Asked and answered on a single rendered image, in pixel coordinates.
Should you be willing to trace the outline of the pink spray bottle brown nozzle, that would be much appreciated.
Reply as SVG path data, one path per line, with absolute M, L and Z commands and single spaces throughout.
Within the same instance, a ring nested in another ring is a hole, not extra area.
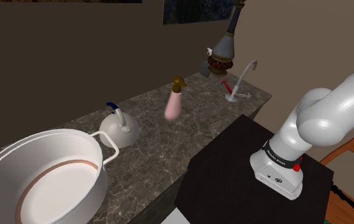
M 173 78 L 172 91 L 164 111 L 166 119 L 174 120 L 179 117 L 181 113 L 181 88 L 186 86 L 187 84 L 181 76 L 175 76 Z

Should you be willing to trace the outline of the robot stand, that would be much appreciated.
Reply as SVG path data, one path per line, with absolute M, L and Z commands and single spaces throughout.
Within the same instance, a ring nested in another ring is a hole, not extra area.
M 174 202 L 190 224 L 324 224 L 329 168 L 304 154 L 303 189 L 295 200 L 255 178 L 250 156 L 272 136 L 241 115 L 190 160 Z

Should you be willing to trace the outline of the large white cooking pot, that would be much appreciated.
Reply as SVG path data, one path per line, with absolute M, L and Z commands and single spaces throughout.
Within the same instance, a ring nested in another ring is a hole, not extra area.
M 87 224 L 108 187 L 93 134 L 40 132 L 0 151 L 0 224 Z

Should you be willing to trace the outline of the dark wall picture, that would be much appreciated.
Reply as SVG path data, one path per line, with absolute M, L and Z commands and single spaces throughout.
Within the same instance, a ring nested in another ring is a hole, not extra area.
M 229 19 L 236 0 L 164 0 L 162 25 Z

